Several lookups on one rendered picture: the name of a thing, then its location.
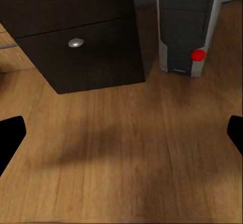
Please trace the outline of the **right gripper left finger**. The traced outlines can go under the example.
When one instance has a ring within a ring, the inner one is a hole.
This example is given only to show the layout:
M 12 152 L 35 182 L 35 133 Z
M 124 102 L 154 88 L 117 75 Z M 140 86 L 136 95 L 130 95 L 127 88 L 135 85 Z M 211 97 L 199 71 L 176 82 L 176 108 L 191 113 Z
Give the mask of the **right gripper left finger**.
M 26 135 L 22 116 L 0 121 L 0 176 Z

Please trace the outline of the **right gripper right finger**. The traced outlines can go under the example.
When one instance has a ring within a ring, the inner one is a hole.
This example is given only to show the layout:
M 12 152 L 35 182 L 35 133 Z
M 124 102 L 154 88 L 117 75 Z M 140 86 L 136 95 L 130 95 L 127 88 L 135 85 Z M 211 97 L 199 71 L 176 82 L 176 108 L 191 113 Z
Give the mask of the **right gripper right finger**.
M 227 128 L 227 134 L 243 155 L 243 117 L 231 116 Z

